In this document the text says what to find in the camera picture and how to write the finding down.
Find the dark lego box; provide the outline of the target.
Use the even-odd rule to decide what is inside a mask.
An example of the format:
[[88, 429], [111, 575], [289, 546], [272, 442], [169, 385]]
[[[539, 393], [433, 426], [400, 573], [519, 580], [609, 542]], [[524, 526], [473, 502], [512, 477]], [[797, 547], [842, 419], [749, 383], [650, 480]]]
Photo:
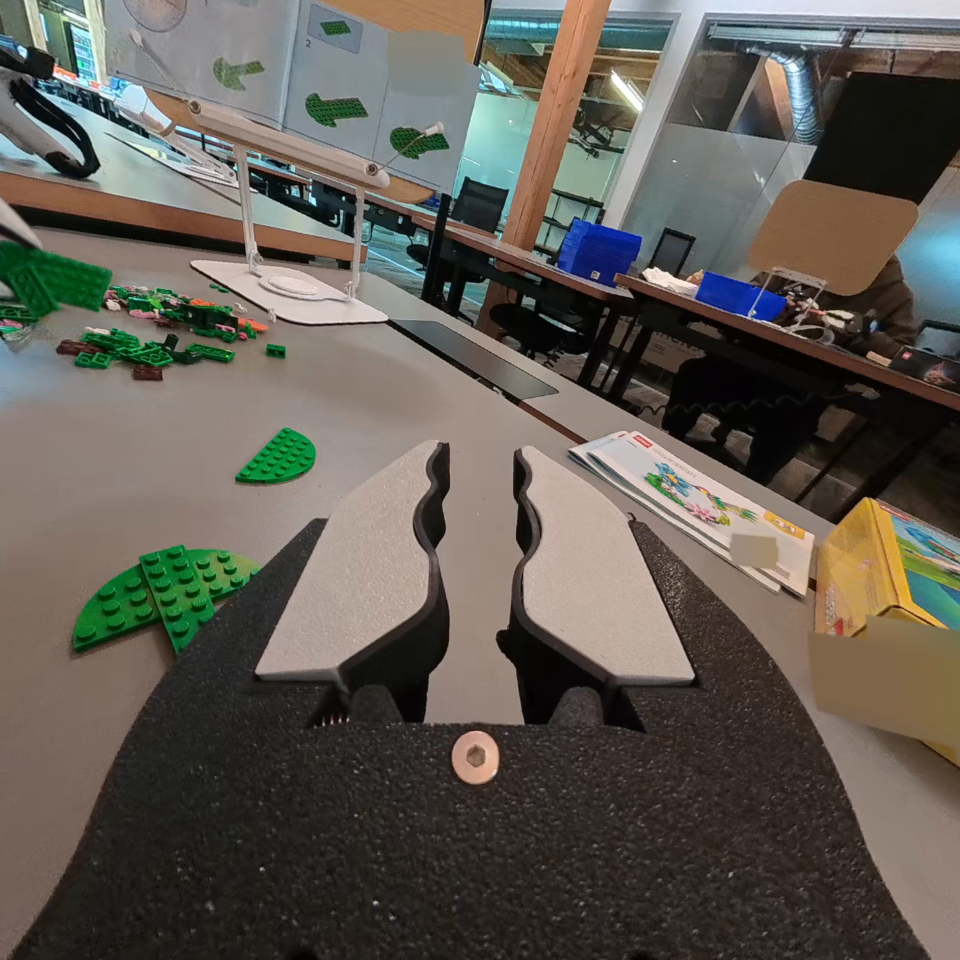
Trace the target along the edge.
[[903, 346], [892, 359], [890, 369], [932, 386], [959, 392], [959, 361], [956, 359]]

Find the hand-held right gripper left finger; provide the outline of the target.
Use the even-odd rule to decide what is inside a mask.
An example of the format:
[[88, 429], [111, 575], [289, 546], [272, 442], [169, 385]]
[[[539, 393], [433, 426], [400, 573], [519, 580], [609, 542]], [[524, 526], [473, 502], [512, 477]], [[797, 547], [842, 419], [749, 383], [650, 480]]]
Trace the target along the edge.
[[357, 486], [325, 523], [255, 668], [260, 682], [321, 682], [352, 699], [386, 688], [423, 722], [450, 643], [437, 556], [450, 445], [426, 440]]

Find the joined green lego plates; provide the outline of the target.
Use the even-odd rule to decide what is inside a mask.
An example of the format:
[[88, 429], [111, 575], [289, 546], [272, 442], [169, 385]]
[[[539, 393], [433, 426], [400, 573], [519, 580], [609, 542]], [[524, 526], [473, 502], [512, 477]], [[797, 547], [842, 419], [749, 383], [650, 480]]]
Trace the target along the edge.
[[113, 272], [49, 251], [3, 242], [1, 281], [14, 301], [38, 320], [62, 305], [99, 311], [112, 285]]

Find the blue storage bin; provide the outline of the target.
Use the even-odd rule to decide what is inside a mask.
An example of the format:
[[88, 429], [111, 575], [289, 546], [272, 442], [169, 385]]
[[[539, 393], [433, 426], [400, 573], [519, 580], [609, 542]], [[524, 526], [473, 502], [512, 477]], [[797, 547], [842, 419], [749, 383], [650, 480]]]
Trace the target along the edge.
[[787, 308], [786, 297], [754, 284], [705, 270], [695, 299], [708, 306], [761, 322], [772, 322]]

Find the open lego instruction booklet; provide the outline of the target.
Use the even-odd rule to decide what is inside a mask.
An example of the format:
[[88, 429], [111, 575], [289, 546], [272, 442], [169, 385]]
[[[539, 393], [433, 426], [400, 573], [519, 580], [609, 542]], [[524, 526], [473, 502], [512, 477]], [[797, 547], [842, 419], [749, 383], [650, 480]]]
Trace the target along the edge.
[[105, 2], [111, 73], [450, 194], [485, 2]]

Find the stack of blue bins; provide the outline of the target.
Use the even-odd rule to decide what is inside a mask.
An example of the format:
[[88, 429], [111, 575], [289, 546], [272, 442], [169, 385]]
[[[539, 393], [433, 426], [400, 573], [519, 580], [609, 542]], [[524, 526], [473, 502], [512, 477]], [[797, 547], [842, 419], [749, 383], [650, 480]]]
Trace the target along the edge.
[[642, 249], [642, 236], [573, 219], [558, 254], [558, 270], [609, 288], [627, 274]]

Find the black wall panel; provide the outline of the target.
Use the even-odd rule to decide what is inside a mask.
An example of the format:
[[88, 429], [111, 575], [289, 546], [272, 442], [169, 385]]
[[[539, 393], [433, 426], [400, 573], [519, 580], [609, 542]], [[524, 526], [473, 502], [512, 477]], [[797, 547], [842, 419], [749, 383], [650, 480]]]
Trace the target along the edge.
[[959, 80], [854, 72], [806, 181], [920, 204], [959, 149]]

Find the white book stand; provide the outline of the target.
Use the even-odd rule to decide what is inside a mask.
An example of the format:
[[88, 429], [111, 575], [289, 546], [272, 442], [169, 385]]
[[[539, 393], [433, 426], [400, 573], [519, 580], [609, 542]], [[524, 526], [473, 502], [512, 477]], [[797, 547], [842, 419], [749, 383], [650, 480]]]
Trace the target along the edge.
[[309, 173], [325, 174], [339, 182], [352, 184], [361, 193], [360, 205], [365, 203], [368, 194], [399, 197], [397, 187], [415, 186], [419, 194], [425, 195], [430, 191], [397, 176], [383, 175], [382, 170], [374, 163], [366, 162], [354, 154], [339, 149], [321, 148], [299, 137], [283, 138], [279, 148], [264, 150], [267, 137], [278, 132], [270, 126], [249, 122], [246, 117], [231, 111], [219, 111], [207, 106], [203, 110], [198, 128], [186, 125], [185, 121], [195, 117], [197, 102], [185, 102], [148, 88], [145, 90], [150, 101], [174, 125], [230, 143], [234, 161], [238, 165], [246, 266], [230, 267], [221, 261], [195, 261], [194, 269], [291, 323], [305, 326], [363, 325], [387, 320], [383, 312], [365, 306], [358, 300], [362, 253], [362, 228], [359, 226], [354, 229], [351, 267], [347, 279], [331, 284], [311, 279], [301, 270], [266, 265], [255, 237], [247, 155], [249, 151], [258, 152], [282, 162], [293, 163]]

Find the silver ventilation duct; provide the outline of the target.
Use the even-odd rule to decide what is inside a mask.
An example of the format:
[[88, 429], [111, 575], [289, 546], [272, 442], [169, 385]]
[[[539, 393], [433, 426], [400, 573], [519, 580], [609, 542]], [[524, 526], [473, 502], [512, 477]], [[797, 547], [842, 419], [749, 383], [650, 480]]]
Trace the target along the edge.
[[815, 62], [804, 51], [791, 52], [756, 43], [748, 46], [746, 51], [780, 65], [793, 120], [793, 139], [804, 145], [817, 145], [824, 128]]

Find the white crumpled cloth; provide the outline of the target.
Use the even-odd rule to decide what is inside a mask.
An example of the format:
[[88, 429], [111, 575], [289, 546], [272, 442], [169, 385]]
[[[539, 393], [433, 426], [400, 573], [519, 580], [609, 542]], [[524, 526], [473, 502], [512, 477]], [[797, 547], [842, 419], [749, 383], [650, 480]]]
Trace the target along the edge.
[[642, 270], [640, 278], [643, 282], [656, 286], [659, 289], [689, 298], [695, 298], [700, 287], [697, 282], [684, 280], [667, 270], [662, 270], [657, 267], [647, 267]]

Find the green half-round lego plate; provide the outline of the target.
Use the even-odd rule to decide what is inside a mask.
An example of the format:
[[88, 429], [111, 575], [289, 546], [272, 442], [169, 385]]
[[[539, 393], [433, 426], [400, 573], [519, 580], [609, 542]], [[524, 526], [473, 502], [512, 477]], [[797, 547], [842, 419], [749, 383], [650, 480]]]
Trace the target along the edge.
[[316, 462], [316, 447], [292, 428], [280, 429], [236, 474], [247, 485], [277, 485], [307, 474]]
[[[261, 568], [258, 562], [230, 552], [245, 568], [246, 583], [222, 601], [245, 587]], [[164, 626], [138, 559], [137, 564], [106, 582], [87, 601], [74, 627], [73, 650], [85, 652], [157, 623]]]

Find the yellow lego box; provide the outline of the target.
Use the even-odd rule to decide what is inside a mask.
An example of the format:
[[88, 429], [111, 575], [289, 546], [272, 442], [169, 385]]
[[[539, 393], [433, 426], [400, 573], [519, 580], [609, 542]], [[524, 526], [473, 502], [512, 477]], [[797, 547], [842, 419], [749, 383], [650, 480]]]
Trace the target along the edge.
[[958, 766], [958, 538], [863, 499], [823, 542], [817, 586], [817, 708]]

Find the clear acrylic book stand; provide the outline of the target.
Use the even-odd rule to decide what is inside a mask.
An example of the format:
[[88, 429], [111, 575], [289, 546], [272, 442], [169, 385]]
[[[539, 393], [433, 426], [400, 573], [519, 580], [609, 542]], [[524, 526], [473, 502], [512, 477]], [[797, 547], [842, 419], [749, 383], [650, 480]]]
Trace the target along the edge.
[[819, 305], [819, 299], [825, 293], [824, 288], [792, 279], [781, 272], [759, 272], [751, 278], [750, 283], [785, 300], [785, 306], [770, 320], [773, 325], [785, 330], [827, 328], [825, 311]]

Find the wooden post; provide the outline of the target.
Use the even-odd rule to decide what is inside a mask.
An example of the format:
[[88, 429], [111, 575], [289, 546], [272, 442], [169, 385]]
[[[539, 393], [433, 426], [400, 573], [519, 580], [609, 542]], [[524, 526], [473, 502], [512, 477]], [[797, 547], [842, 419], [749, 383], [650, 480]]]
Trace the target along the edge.
[[610, 1], [567, 1], [550, 55], [502, 243], [529, 253], [543, 222]]

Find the long table with black legs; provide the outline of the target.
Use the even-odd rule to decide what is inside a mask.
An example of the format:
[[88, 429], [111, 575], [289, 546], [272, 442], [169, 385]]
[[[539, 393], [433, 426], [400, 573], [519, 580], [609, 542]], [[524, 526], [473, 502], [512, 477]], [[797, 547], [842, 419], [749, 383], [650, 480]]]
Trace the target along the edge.
[[645, 332], [660, 332], [705, 354], [774, 378], [788, 390], [846, 406], [886, 425], [903, 424], [906, 443], [871, 472], [828, 519], [837, 523], [862, 498], [881, 498], [937, 434], [958, 424], [958, 393], [911, 378], [831, 345], [798, 337], [774, 323], [742, 317], [618, 273]]
[[445, 305], [446, 312], [453, 316], [463, 298], [463, 273], [470, 273], [565, 316], [584, 320], [589, 352], [577, 383], [599, 392], [594, 378], [607, 359], [618, 321], [636, 315], [638, 304], [627, 289], [564, 272], [528, 250], [499, 240], [495, 234], [451, 219], [443, 223], [440, 252], [447, 254], [454, 265]]

